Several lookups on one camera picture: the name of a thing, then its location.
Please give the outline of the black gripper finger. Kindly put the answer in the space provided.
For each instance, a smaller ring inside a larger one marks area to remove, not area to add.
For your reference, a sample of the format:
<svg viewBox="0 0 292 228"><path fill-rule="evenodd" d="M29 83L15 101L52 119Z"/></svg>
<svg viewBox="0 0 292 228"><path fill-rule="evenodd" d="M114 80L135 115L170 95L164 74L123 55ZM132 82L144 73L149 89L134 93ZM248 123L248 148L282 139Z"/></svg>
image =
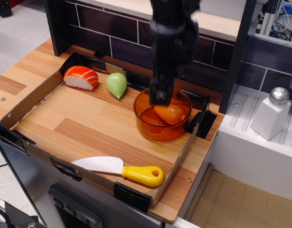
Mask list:
<svg viewBox="0 0 292 228"><path fill-rule="evenodd" d="M157 77L150 79L149 102L151 105L170 105L173 96L174 78L161 80Z"/></svg>

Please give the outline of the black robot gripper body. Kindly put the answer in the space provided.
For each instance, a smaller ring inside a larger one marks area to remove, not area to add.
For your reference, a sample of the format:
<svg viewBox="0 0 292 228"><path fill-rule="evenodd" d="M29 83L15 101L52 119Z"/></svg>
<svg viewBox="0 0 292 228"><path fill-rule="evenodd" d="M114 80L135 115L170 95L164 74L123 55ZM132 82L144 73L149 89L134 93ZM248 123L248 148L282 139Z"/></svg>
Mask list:
<svg viewBox="0 0 292 228"><path fill-rule="evenodd" d="M151 6L155 76L175 77L178 69L192 64L195 56L199 29L191 15L200 9L200 1L152 0Z"/></svg>

